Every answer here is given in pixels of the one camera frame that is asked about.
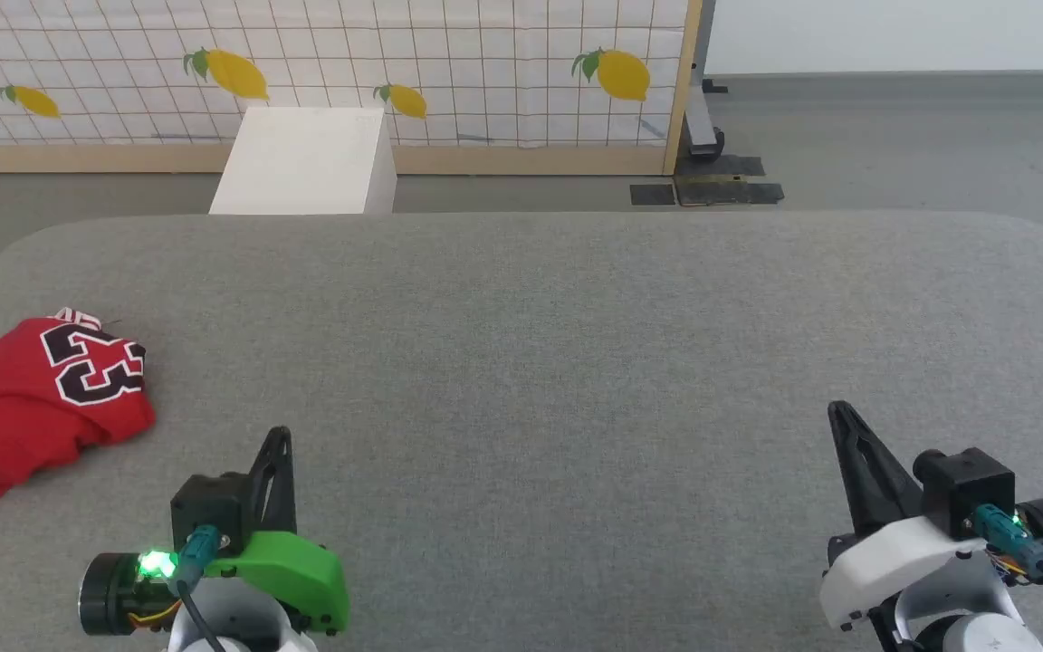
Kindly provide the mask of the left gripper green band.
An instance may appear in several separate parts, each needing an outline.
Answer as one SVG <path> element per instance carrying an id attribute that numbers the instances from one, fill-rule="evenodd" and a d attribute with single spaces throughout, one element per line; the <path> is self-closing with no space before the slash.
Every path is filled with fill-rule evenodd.
<path id="1" fill-rule="evenodd" d="M 282 623 L 294 634 L 347 630 L 350 598 L 339 558 L 295 535 L 289 428 L 269 430 L 247 477 L 243 551 L 232 554 L 215 532 L 192 532 L 177 550 L 99 554 L 78 593 L 86 634 L 129 636 L 181 626 L 186 636 L 199 637 L 195 614 L 220 637 L 278 637 Z"/>

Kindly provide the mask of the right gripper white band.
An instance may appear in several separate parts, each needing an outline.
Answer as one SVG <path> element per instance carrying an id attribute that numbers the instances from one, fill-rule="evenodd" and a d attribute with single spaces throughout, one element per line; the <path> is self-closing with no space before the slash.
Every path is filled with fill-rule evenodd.
<path id="1" fill-rule="evenodd" d="M 977 506 L 956 540 L 922 515 L 922 487 L 845 400 L 828 420 L 858 538 L 825 570 L 818 598 L 827 623 L 851 631 L 1026 631 L 1010 597 L 1043 585 L 1043 525 L 1034 503 L 1006 514 Z"/>

